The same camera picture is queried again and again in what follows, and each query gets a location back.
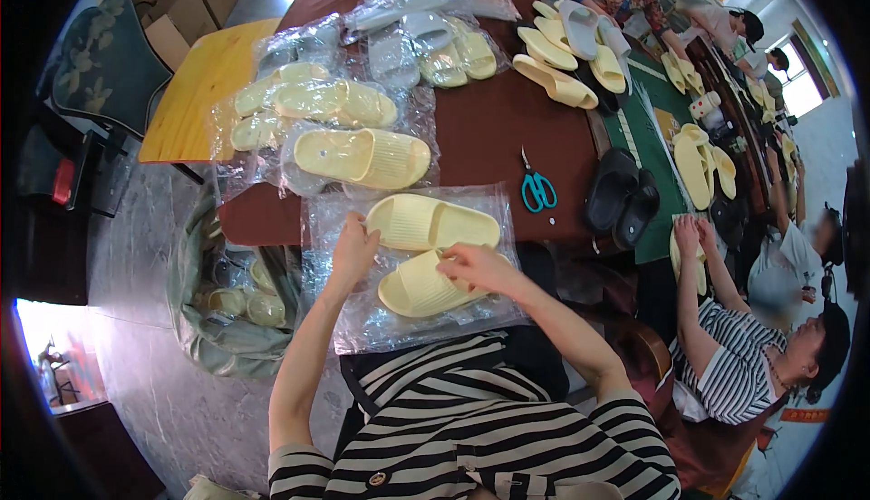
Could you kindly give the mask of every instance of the scissors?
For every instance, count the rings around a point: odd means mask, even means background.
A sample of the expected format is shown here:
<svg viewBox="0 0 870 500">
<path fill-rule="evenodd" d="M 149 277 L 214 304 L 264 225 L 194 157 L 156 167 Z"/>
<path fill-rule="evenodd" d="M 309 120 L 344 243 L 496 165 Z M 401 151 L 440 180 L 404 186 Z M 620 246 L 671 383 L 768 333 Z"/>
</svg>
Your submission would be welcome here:
<svg viewBox="0 0 870 500">
<path fill-rule="evenodd" d="M 556 190 L 552 188 L 552 185 L 547 178 L 540 175 L 537 171 L 532 170 L 532 167 L 529 166 L 529 159 L 526 158 L 525 147 L 521 149 L 521 152 L 523 155 L 523 165 L 526 167 L 526 176 L 523 178 L 523 186 L 520 187 L 519 193 L 523 195 L 523 203 L 526 205 L 526 209 L 529 212 L 538 213 L 544 208 L 556 207 L 556 203 L 558 203 L 558 200 L 556 198 Z M 552 200 L 549 200 L 547 198 L 544 185 L 550 188 Z M 527 190 L 531 191 L 532 193 L 532 201 L 534 202 L 534 207 L 529 204 Z"/>
</svg>

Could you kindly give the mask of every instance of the button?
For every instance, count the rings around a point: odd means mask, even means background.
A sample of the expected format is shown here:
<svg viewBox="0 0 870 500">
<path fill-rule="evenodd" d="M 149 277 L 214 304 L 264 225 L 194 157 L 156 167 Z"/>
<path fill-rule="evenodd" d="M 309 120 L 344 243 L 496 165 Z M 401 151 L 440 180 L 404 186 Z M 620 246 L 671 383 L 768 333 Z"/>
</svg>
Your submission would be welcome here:
<svg viewBox="0 0 870 500">
<path fill-rule="evenodd" d="M 386 474 L 382 471 L 369 477 L 369 484 L 373 487 L 376 487 L 377 485 L 382 485 L 384 484 L 384 482 L 386 482 Z"/>
</svg>

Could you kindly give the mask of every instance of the striped shirt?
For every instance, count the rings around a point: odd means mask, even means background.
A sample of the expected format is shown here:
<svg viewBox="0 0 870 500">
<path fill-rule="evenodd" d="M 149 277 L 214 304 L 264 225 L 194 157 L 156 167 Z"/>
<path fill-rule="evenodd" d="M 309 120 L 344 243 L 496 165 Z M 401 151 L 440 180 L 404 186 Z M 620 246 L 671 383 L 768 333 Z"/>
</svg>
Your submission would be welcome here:
<svg viewBox="0 0 870 500">
<path fill-rule="evenodd" d="M 726 310 L 708 298 L 698 310 L 701 328 L 721 345 L 698 377 L 676 339 L 671 358 L 676 378 L 701 400 L 710 417 L 740 424 L 776 402 L 764 350 L 773 345 L 785 352 L 786 337 L 769 329 L 751 313 Z"/>
<path fill-rule="evenodd" d="M 288 444 L 269 456 L 271 500 L 544 496 L 676 498 L 670 453 L 640 396 L 589 417 L 506 367 L 504 332 L 432 344 L 360 380 L 380 411 L 332 462 Z"/>
</svg>

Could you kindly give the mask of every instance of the table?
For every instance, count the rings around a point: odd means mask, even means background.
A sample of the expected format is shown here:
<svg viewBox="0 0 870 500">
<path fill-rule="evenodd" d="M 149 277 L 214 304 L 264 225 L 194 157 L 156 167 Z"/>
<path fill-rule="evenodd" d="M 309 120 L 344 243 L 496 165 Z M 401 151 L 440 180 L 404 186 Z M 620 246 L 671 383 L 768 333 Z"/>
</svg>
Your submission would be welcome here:
<svg viewBox="0 0 870 500">
<path fill-rule="evenodd" d="M 359 1 L 295 0 L 278 29 L 333 11 L 346 12 Z M 534 0 L 513 1 L 523 18 L 531 21 Z M 519 52 L 522 43 L 513 23 L 491 19 L 480 23 L 509 57 Z M 517 241 L 580 240 L 593 253 L 592 234 L 580 212 L 599 158 L 590 122 L 595 114 L 553 102 L 542 87 L 516 71 L 458 89 L 436 89 L 436 102 L 442 186 L 505 181 Z M 526 147 L 532 167 L 549 178 L 559 194 L 552 210 L 533 214 L 522 205 L 521 146 Z M 240 245 L 299 245 L 299 212 L 298 197 L 281 200 L 267 183 L 252 186 L 218 210 L 223 233 Z"/>
<path fill-rule="evenodd" d="M 280 19 L 265 19 L 212 32 L 190 48 L 148 126 L 140 163 L 208 163 L 212 106 L 251 81 L 251 45 L 274 33 Z M 232 150 L 218 158 L 229 160 Z"/>
</svg>

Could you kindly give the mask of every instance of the yellow wooden board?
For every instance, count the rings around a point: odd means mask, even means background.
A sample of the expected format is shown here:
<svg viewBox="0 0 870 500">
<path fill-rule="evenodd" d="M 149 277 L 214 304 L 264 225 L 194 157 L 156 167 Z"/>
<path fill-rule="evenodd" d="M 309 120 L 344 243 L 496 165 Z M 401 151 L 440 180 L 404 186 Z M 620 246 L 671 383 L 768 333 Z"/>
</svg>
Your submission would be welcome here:
<svg viewBox="0 0 870 500">
<path fill-rule="evenodd" d="M 212 105 L 251 81 L 252 44 L 275 33 L 280 19 L 219 30 L 199 38 L 169 82 L 151 120 L 140 163 L 202 163 L 212 160 L 206 132 Z M 223 154 L 228 160 L 232 150 Z"/>
</svg>

